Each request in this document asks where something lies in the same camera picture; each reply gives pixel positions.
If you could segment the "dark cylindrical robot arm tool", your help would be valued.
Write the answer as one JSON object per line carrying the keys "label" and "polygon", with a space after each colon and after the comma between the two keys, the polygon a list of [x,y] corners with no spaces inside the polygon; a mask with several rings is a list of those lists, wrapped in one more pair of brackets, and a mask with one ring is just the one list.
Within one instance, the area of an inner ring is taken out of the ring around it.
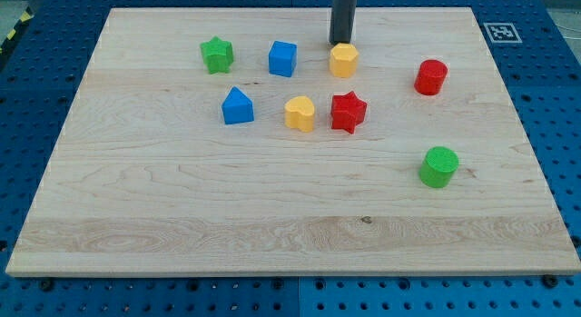
{"label": "dark cylindrical robot arm tool", "polygon": [[332,0],[329,42],[349,44],[352,37],[357,0]]}

